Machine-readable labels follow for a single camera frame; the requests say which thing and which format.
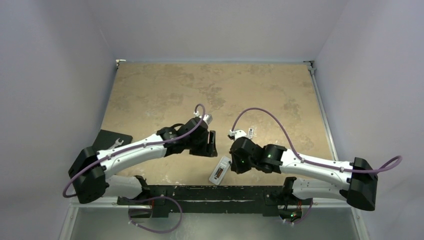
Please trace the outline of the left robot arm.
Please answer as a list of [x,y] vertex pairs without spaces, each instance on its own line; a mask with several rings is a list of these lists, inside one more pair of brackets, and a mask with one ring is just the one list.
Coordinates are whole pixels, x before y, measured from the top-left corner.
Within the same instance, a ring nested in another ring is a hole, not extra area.
[[216,133],[208,129],[212,120],[210,114],[195,116],[185,124],[163,127],[134,143],[98,151],[91,146],[84,148],[68,171],[74,196],[81,204],[91,203],[112,190],[112,182],[116,181],[133,187],[124,194],[125,197],[138,205],[146,203],[149,199],[148,189],[136,177],[125,179],[117,173],[185,150],[193,156],[217,157]]

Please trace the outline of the white remote control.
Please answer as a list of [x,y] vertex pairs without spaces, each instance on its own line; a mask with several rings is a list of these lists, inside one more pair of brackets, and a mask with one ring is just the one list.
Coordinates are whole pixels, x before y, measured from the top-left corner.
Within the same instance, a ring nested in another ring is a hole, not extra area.
[[230,169],[231,163],[232,160],[229,157],[223,156],[212,171],[209,181],[214,185],[220,185],[228,169]]

